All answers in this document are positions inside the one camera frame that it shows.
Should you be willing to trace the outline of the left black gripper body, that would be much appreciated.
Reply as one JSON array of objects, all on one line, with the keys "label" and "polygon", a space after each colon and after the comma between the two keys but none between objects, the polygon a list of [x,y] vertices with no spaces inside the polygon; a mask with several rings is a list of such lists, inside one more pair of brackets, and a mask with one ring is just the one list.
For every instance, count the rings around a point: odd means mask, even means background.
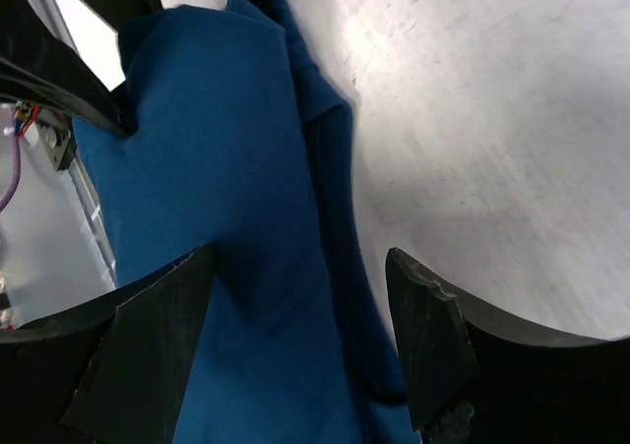
[{"label": "left black gripper body", "polygon": [[[82,0],[120,31],[162,9],[160,0]],[[61,36],[45,9],[29,0],[1,0],[1,100],[23,100],[80,118],[117,137],[137,124],[121,90],[111,91]]]}]

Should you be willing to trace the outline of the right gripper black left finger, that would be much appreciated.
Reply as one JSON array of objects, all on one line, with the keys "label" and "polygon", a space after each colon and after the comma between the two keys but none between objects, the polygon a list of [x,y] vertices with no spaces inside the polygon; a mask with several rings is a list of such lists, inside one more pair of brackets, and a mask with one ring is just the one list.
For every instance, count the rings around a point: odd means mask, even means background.
[{"label": "right gripper black left finger", "polygon": [[171,442],[213,282],[213,253],[202,247],[2,331],[2,442]]}]

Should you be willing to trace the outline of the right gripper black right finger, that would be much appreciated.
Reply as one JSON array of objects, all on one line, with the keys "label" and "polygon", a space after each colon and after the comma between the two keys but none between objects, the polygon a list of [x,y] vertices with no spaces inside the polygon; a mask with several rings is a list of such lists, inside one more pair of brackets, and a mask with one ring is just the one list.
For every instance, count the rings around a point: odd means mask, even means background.
[{"label": "right gripper black right finger", "polygon": [[412,428],[425,443],[625,443],[629,342],[566,333],[386,259]]}]

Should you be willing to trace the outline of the navy blue printed t-shirt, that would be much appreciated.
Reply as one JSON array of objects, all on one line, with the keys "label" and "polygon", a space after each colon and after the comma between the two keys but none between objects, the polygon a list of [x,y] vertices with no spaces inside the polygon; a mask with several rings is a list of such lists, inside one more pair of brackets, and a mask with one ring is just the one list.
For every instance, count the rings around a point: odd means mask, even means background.
[{"label": "navy blue printed t-shirt", "polygon": [[180,6],[118,37],[138,130],[76,139],[130,284],[207,245],[178,443],[416,443],[356,237],[352,112],[286,0]]}]

